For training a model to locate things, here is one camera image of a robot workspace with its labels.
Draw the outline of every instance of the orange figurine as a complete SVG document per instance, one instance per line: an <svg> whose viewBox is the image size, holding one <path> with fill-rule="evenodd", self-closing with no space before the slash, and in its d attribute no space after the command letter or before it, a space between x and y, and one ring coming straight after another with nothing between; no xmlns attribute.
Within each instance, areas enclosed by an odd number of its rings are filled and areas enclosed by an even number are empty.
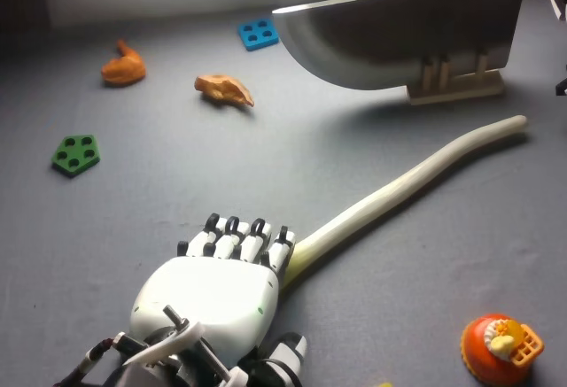
<svg viewBox="0 0 567 387"><path fill-rule="evenodd" d="M127 86L142 80L145 77L145 64L142 57L121 39L117 46L122 57L113 58L103 66L103 79L115 86Z"/></svg>
<svg viewBox="0 0 567 387"><path fill-rule="evenodd" d="M195 80L195 89L213 99L254 106L252 95L245 85L229 75L200 75Z"/></svg>
<svg viewBox="0 0 567 387"><path fill-rule="evenodd" d="M480 382L498 387L524 380L544 347L530 327L498 313L471 322L461 338L461 355L469 371Z"/></svg>

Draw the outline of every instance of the gray tabletop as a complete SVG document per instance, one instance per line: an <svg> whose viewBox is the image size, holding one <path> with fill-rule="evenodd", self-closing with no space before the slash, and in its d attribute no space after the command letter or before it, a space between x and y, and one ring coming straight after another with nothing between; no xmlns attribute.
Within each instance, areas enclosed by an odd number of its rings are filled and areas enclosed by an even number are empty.
<svg viewBox="0 0 567 387"><path fill-rule="evenodd" d="M51 385L128 329L144 281L211 212L302 238L457 136L516 114L527 141L471 159L350 241L282 300L270 336L307 337L306 386L473 386L461 332L503 312L546 341L532 385L567 385L567 104L555 97L567 30L547 0L524 2L505 97L426 107L402 89L320 81L281 44L247 52L236 25L252 16L77 28L0 64L3 385ZM119 37L148 76L106 89L99 69ZM213 73L240 79L256 106L202 101L193 81ZM101 162L68 180L50 156L79 134L96 136ZM105 359L88 381L116 365Z"/></svg>

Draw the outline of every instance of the curved stick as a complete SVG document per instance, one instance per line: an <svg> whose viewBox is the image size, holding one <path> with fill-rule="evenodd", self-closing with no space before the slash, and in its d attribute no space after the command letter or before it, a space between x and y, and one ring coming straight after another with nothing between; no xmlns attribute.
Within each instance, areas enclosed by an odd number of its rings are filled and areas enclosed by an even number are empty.
<svg viewBox="0 0 567 387"><path fill-rule="evenodd" d="M392 210L415 194L458 159L477 148L524 131L527 119L517 115L478 128L463 135L431 155L421 164L342 212L296 244L283 279L283 287L311 266L323 254L371 221Z"/></svg>

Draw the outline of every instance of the blue toy block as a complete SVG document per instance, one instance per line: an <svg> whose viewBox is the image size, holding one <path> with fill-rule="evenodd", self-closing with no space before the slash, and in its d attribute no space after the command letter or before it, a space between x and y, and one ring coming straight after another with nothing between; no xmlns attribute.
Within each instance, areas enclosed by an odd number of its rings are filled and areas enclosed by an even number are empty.
<svg viewBox="0 0 567 387"><path fill-rule="evenodd" d="M238 27L246 50L257 50L280 41L271 19L255 19Z"/></svg>

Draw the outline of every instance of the green pentagon block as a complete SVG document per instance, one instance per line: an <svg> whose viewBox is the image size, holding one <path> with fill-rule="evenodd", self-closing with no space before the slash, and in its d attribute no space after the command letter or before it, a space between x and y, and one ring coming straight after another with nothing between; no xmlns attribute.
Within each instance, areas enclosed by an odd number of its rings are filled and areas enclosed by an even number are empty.
<svg viewBox="0 0 567 387"><path fill-rule="evenodd" d="M53 168L75 177L100 161L97 139L93 135L67 136L51 157Z"/></svg>

